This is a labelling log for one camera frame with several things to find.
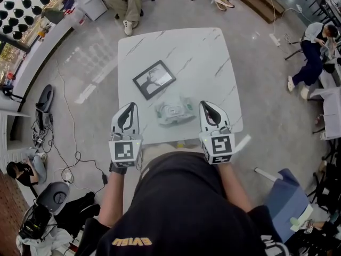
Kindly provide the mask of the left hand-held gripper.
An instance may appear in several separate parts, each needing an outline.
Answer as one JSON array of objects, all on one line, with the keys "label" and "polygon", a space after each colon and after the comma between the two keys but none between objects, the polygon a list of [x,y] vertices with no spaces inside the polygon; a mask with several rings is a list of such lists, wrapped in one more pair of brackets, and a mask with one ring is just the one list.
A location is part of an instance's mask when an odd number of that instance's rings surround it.
[{"label": "left hand-held gripper", "polygon": [[139,135],[139,112],[136,103],[120,108],[111,120],[109,149],[117,168],[136,167],[140,160],[143,137]]}]

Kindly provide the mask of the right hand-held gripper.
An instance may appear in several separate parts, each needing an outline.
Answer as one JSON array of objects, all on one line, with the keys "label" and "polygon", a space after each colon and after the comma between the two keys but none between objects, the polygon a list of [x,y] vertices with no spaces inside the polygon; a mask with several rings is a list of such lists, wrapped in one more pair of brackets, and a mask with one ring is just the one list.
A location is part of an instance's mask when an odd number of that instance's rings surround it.
[{"label": "right hand-held gripper", "polygon": [[207,162],[210,165],[228,163],[236,147],[227,113],[214,103],[200,101],[199,117],[202,131],[199,140]]}]

